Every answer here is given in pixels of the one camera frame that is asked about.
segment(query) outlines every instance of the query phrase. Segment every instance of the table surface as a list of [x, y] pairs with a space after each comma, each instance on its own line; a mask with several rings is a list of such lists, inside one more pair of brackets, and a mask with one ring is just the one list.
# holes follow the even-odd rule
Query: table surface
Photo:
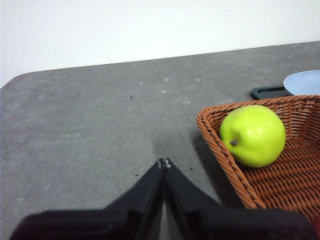
[[[317, 69], [320, 41], [14, 78], [1, 89], [1, 239], [32, 213], [104, 208], [162, 157], [219, 203], [243, 208], [197, 113]], [[160, 239], [170, 239], [165, 209]]]

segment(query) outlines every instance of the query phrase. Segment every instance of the apple stem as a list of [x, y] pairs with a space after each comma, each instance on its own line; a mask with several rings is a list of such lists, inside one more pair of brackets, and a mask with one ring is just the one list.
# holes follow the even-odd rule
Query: apple stem
[[230, 142], [230, 144], [231, 144], [232, 146], [235, 146], [235, 145], [238, 144], [238, 140], [232, 140], [232, 141]]

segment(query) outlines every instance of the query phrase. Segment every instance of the apple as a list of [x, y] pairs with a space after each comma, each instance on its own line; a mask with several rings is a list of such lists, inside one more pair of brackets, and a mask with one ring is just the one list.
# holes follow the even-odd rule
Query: apple
[[239, 107], [221, 123], [219, 136], [234, 160], [261, 168], [277, 159], [286, 143], [284, 123], [262, 105]]

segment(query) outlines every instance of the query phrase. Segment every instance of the brown wicker basket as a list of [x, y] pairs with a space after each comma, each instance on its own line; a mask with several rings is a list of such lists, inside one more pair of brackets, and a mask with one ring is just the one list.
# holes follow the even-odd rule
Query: brown wicker basket
[[[223, 119], [248, 105], [264, 105], [283, 121], [286, 144], [276, 161], [261, 168], [238, 165], [218, 137]], [[320, 96], [299, 95], [212, 106], [196, 122], [246, 208], [296, 211], [309, 221], [320, 215]]]

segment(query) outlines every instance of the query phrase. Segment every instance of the light blue bowl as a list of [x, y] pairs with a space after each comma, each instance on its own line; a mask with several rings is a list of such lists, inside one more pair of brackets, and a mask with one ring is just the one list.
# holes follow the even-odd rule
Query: light blue bowl
[[320, 95], [320, 70], [291, 74], [284, 79], [283, 85], [292, 95]]

